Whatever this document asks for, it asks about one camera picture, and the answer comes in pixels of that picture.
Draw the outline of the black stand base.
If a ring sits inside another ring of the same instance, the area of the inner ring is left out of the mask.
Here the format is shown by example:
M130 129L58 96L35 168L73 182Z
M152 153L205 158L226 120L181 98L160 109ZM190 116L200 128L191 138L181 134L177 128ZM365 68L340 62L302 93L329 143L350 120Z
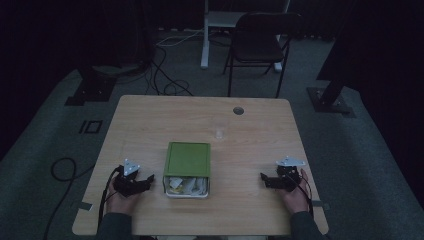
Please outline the black stand base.
M83 106L86 102L108 102L117 78L101 73L91 66L78 68L82 80L73 96L67 98L66 106Z

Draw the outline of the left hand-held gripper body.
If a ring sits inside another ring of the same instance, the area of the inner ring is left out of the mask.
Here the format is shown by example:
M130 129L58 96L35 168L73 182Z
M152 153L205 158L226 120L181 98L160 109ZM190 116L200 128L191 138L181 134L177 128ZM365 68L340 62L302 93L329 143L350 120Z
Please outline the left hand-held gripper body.
M140 165L129 159L125 159L123 164L118 167L118 176L113 183L114 189L124 197L128 197L140 192L136 177Z

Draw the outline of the person's left hand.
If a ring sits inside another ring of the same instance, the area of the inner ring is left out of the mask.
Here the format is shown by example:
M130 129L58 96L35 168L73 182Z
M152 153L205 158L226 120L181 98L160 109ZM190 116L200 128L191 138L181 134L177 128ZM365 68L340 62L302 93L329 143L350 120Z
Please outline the person's left hand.
M131 216L139 202L139 198L140 194L125 197L117 192L112 185L110 185L109 193L106 197L106 212Z

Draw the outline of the metal bin with green lid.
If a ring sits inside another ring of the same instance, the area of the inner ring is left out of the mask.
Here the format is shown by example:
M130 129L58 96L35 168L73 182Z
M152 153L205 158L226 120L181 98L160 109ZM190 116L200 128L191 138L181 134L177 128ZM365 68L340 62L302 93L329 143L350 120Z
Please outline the metal bin with green lid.
M209 143L170 142L163 172L164 192L169 198L207 198L210 190ZM203 197L168 195L166 185L169 177L204 177L208 179L208 194Z

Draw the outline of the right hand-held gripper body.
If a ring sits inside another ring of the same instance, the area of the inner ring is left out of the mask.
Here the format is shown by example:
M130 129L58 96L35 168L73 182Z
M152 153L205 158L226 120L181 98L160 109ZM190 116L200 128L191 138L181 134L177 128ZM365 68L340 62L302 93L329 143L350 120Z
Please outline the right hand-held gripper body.
M301 177L298 171L300 166L305 166L304 160L299 160L292 157L285 157L278 160L277 164L277 189L284 189L288 192L293 191L301 182Z

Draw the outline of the black folding chair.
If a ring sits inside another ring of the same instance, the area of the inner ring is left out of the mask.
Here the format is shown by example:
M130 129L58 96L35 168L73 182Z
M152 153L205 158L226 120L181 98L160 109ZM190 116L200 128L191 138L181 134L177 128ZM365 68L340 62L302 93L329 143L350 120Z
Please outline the black folding chair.
M250 12L242 15L231 34L231 43L223 73L229 70L227 96L232 92L233 69L266 67L265 74L276 64L282 66L275 97L279 97L291 40L302 28L298 13Z

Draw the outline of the person's right hand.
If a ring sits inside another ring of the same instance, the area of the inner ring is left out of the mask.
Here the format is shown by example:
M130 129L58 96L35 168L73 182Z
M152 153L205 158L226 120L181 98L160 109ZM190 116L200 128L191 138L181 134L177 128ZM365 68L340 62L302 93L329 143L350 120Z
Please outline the person's right hand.
M301 170L301 182L294 190L291 192L284 189L278 190L278 194L290 215L309 211L307 181L306 172Z

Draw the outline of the crumpled white paper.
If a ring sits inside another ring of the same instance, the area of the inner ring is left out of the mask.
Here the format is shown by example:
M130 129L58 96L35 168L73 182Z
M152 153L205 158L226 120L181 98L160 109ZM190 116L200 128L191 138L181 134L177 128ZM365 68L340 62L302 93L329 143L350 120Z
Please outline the crumpled white paper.
M208 194L208 179L204 177L169 177L168 195L203 197Z

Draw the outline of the black stand with base plate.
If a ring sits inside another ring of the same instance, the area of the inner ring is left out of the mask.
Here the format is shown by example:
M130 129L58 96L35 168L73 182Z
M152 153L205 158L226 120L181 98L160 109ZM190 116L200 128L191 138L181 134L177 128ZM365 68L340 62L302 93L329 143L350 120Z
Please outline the black stand with base plate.
M316 112L339 113L344 116L353 114L352 108L345 103L341 92L343 87L349 82L349 74L352 73L349 31L356 3L357 0L349 0L340 33L318 74L318 80L329 80L328 86L325 89L312 87L307 89Z

